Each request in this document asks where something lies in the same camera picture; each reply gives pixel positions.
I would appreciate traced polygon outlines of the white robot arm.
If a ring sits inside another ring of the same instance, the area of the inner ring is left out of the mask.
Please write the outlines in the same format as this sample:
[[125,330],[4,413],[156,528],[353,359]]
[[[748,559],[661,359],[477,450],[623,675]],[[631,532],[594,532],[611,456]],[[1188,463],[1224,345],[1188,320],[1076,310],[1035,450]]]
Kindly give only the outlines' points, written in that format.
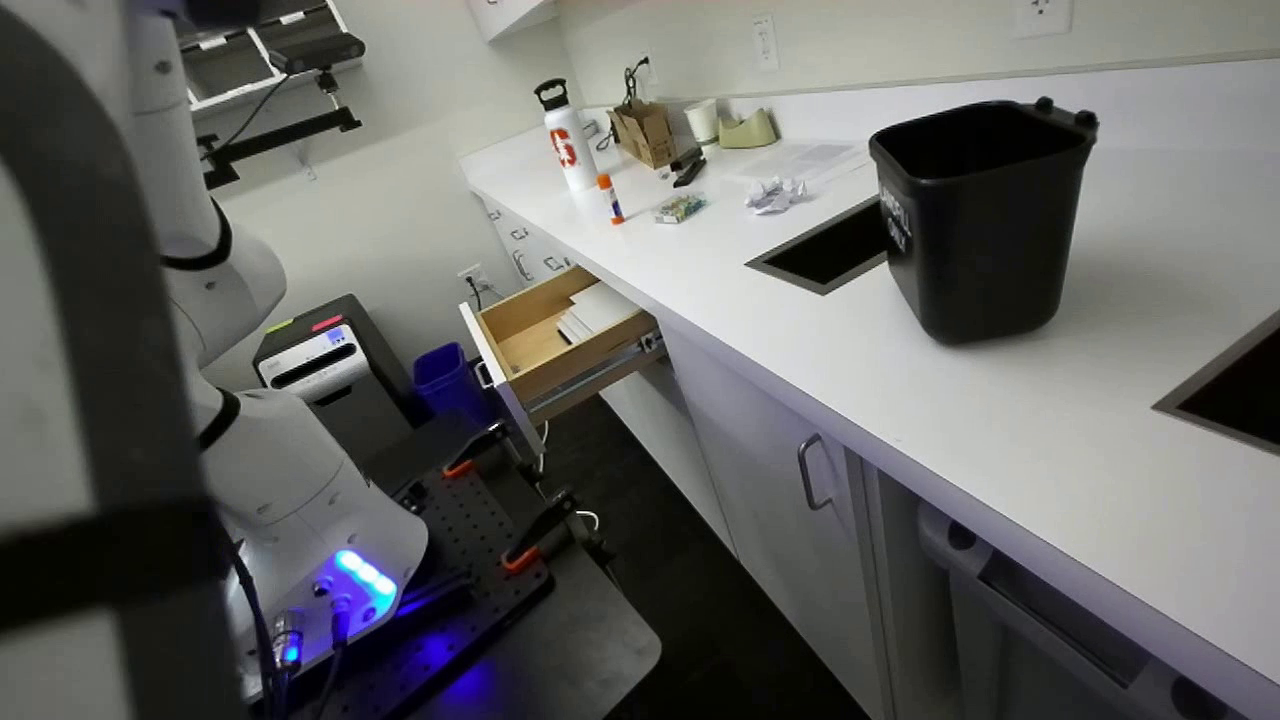
[[0,0],[0,720],[338,720],[428,552],[301,395],[207,381],[289,277],[179,39],[259,15]]

